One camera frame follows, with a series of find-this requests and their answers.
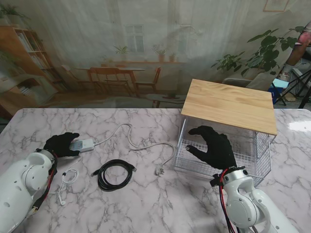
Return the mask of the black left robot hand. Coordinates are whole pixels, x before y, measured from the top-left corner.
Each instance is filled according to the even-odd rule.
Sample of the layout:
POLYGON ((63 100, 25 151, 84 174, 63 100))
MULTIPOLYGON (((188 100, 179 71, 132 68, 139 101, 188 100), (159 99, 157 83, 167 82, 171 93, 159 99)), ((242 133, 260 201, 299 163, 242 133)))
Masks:
POLYGON ((78 133, 69 132, 61 135, 54 135, 46 141, 43 149, 55 154, 58 158, 78 156, 80 152, 73 151, 69 147, 72 141, 79 136, 78 133))

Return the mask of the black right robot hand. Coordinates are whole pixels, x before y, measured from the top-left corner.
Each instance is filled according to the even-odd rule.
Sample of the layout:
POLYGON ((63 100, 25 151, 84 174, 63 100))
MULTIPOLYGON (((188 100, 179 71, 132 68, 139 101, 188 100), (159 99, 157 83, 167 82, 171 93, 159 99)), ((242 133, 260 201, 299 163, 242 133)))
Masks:
POLYGON ((225 134, 219 134, 212 127, 204 125, 193 128, 188 133, 202 136, 207 144, 207 152, 192 145, 186 146, 186 150, 196 158, 220 170, 237 166, 232 146, 225 134))

